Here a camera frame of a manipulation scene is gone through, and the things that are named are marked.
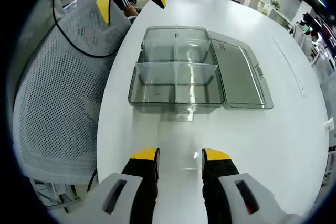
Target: person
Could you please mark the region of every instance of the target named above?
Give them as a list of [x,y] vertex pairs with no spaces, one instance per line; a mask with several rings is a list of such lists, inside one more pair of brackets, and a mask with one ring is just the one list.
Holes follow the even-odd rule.
[[297,22],[297,24],[301,28],[302,31],[307,31],[308,30],[307,22],[305,22],[304,20],[301,20],[300,22]]
[[315,30],[311,31],[310,36],[313,42],[316,42],[319,39],[319,35]]
[[128,0],[113,0],[115,4],[122,10],[126,17],[137,17],[138,11],[130,4]]

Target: container lid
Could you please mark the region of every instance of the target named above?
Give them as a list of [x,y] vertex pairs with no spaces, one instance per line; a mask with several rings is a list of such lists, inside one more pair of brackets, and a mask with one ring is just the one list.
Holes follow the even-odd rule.
[[209,31],[222,75],[228,109],[271,109],[273,101],[258,60],[238,40]]

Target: office desk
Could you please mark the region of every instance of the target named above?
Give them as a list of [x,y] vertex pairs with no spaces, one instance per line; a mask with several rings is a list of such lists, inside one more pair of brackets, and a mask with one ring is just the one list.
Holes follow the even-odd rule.
[[[134,64],[146,29],[163,25],[201,26],[249,44],[264,72],[274,108],[268,111],[218,108],[208,115],[194,115],[193,122],[161,122],[160,115],[139,113],[128,103]],[[304,96],[297,78],[305,90]],[[239,172],[251,174],[268,188],[284,211],[303,215],[314,203],[326,168],[328,135],[323,126],[326,120],[322,92],[309,62],[277,23],[229,0],[166,0],[165,9],[149,1],[128,31],[106,84],[98,122],[98,177],[102,181],[114,172],[121,172],[138,149],[161,147],[157,202],[162,195],[175,199],[177,193],[189,193],[190,197],[183,199],[191,202],[197,194],[201,201],[200,166],[195,170],[198,174],[184,177],[180,176],[181,171],[169,176],[161,169],[169,161],[165,153],[176,150],[176,145],[182,145],[181,152],[196,148],[200,152],[202,147],[208,147],[230,155]],[[171,156],[171,162],[183,158],[180,154],[183,153]],[[181,181],[170,183],[172,178]],[[195,190],[189,189],[189,182],[194,183]],[[162,189],[169,183],[175,190]],[[190,210],[193,205],[189,203],[182,209],[176,207],[178,204],[170,205],[167,212],[173,215],[173,210],[177,214],[191,211],[189,214],[196,219],[204,209]]]
[[264,5],[264,9],[267,11],[266,16],[268,16],[270,19],[273,19],[275,22],[279,23],[284,28],[286,28],[288,25],[294,28],[291,21],[283,13],[274,9],[269,3]]

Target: plastic storage box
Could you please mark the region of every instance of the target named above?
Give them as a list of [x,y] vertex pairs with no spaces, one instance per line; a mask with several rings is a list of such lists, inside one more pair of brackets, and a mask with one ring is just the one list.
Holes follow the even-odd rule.
[[147,29],[129,102],[144,113],[185,114],[186,118],[221,106],[273,107],[263,72],[248,45],[204,28],[183,26]]
[[145,113],[210,113],[224,102],[222,77],[203,28],[149,28],[129,102]]

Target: office chair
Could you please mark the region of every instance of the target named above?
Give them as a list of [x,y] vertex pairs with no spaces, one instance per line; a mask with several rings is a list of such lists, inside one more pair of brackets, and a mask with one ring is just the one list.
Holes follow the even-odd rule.
[[[110,25],[101,18],[96,0],[78,0],[58,24],[89,54],[117,53],[131,24],[111,5]],[[88,184],[96,169],[101,100],[116,53],[86,56],[56,26],[36,49],[13,110],[14,151],[33,183]]]

